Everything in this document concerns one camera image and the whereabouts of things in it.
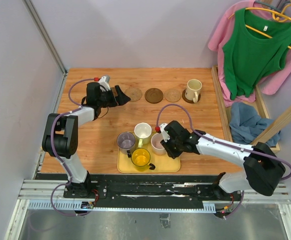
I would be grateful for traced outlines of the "large woven rattan coaster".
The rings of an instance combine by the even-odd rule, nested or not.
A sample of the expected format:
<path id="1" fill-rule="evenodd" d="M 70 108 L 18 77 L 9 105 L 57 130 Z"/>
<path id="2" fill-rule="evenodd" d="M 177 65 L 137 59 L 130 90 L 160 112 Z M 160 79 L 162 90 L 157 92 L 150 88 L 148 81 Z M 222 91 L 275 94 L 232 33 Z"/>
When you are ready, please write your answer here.
<path id="1" fill-rule="evenodd" d="M 142 91 L 137 87 L 128 88 L 124 94 L 127 95 L 132 102 L 140 100 L 143 95 Z"/>

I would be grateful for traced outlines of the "pink white mug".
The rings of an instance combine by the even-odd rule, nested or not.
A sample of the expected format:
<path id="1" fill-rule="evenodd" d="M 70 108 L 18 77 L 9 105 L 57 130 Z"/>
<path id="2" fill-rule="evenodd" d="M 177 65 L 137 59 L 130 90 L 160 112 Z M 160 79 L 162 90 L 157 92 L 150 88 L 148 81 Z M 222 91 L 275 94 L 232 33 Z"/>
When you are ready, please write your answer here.
<path id="1" fill-rule="evenodd" d="M 166 154 L 165 148 L 162 146 L 161 141 L 163 140 L 161 133 L 155 133 L 151 138 L 151 147 L 154 154 L 162 156 Z"/>

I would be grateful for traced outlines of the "brown wooden coaster top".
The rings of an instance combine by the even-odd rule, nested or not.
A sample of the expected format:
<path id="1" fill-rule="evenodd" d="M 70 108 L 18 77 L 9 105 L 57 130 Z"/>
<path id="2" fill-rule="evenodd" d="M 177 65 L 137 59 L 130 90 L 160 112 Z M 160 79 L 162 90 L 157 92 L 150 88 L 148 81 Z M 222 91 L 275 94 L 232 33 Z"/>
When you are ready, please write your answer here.
<path id="1" fill-rule="evenodd" d="M 157 104 L 163 100 L 164 94 L 158 88 L 149 88 L 145 92 L 145 100 L 151 104 Z"/>

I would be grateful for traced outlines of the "brown wooden coaster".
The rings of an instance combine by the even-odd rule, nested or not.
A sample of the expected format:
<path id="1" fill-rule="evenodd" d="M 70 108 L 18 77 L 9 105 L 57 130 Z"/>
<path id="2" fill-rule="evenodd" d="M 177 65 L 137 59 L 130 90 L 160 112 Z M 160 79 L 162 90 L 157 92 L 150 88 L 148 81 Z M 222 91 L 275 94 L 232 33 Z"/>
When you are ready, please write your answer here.
<path id="1" fill-rule="evenodd" d="M 117 91 L 114 87 L 111 88 L 111 91 L 112 91 L 114 97 L 118 96 Z"/>
<path id="2" fill-rule="evenodd" d="M 145 92 L 145 100 L 151 104 L 157 104 L 163 100 L 164 94 L 158 88 L 149 88 Z"/>
<path id="3" fill-rule="evenodd" d="M 196 103 L 198 103 L 200 101 L 200 99 L 201 99 L 201 93 L 198 95 L 198 101 L 197 102 L 194 102 L 193 100 L 189 100 L 189 99 L 186 98 L 186 90 L 187 89 L 184 89 L 183 92 L 182 92 L 182 99 L 185 102 L 187 102 L 189 104 L 196 104 Z"/>

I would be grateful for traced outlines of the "white green-handled mug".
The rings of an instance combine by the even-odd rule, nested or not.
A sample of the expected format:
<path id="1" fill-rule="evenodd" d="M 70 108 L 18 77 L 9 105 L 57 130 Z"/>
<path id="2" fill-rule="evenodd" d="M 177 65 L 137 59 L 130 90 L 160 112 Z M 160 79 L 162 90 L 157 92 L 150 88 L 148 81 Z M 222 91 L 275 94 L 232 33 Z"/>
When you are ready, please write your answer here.
<path id="1" fill-rule="evenodd" d="M 134 128 L 134 134 L 137 138 L 138 148 L 147 145 L 151 140 L 152 127 L 145 122 L 138 123 Z"/>

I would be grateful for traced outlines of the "purple grey mug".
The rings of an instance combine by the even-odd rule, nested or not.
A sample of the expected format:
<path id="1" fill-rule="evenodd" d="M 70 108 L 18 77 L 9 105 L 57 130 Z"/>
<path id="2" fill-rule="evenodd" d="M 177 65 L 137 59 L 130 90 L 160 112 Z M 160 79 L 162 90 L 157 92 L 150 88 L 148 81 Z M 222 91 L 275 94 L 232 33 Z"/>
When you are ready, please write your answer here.
<path id="1" fill-rule="evenodd" d="M 132 157 L 132 153 L 136 149 L 136 137 L 131 132 L 122 132 L 116 139 L 119 151 L 127 155 L 128 158 Z"/>

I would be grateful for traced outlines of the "small woven rattan coaster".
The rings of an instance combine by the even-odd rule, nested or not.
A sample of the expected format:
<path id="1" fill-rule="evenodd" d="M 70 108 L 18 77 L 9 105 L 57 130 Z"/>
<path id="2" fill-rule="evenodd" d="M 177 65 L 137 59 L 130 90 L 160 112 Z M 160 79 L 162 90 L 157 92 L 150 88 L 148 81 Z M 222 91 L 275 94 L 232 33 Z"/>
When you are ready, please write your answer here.
<path id="1" fill-rule="evenodd" d="M 175 103 L 181 99 L 181 93 L 175 88 L 170 88 L 164 92 L 164 97 L 168 102 Z"/>

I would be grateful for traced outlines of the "cream beige mug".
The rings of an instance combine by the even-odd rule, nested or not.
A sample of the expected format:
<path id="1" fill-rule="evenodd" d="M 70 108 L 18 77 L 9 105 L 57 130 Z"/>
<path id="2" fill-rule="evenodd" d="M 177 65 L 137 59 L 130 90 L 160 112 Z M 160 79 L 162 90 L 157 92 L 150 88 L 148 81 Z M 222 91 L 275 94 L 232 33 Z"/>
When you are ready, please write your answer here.
<path id="1" fill-rule="evenodd" d="M 197 103 L 202 86 L 202 83 L 198 79 L 190 79 L 186 85 L 185 98 L 193 103 Z"/>

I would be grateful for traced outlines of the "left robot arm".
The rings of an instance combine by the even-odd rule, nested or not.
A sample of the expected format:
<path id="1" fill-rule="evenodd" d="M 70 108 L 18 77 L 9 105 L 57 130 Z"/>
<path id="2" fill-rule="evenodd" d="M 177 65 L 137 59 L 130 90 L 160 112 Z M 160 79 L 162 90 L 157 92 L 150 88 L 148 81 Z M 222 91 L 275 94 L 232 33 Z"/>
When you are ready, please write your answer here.
<path id="1" fill-rule="evenodd" d="M 65 188 L 72 196 L 87 198 L 93 193 L 90 174 L 77 154 L 79 127 L 98 119 L 102 108 L 123 106 L 129 101 L 131 98 L 118 85 L 110 88 L 105 83 L 90 82 L 78 108 L 48 115 L 42 149 L 60 162 L 68 178 Z"/>

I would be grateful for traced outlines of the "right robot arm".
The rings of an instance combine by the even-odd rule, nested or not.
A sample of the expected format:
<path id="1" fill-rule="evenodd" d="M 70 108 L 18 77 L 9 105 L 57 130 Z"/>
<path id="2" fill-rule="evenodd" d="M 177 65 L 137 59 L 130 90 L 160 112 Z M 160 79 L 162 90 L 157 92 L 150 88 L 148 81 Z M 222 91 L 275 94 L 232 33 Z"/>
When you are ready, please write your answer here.
<path id="1" fill-rule="evenodd" d="M 241 172 L 220 173 L 212 187 L 212 195 L 224 200 L 235 191 L 254 190 L 272 196 L 286 168 L 265 143 L 242 145 L 216 138 L 204 131 L 189 132 L 176 120 L 156 127 L 160 142 L 172 159 L 182 153 L 213 156 L 242 168 Z"/>

